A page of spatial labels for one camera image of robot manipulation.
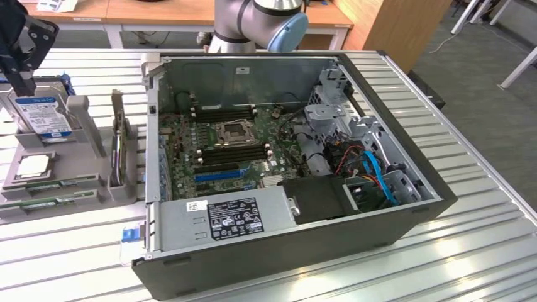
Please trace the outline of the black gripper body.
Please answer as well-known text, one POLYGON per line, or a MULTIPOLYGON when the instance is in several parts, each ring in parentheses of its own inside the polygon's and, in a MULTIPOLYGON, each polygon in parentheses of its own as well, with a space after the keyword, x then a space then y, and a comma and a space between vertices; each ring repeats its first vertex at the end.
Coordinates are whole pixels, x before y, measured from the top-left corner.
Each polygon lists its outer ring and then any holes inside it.
POLYGON ((29 72, 28 58, 30 57, 29 37, 20 41, 22 33, 26 33, 28 11, 18 1, 1 1, 1 71, 29 72))

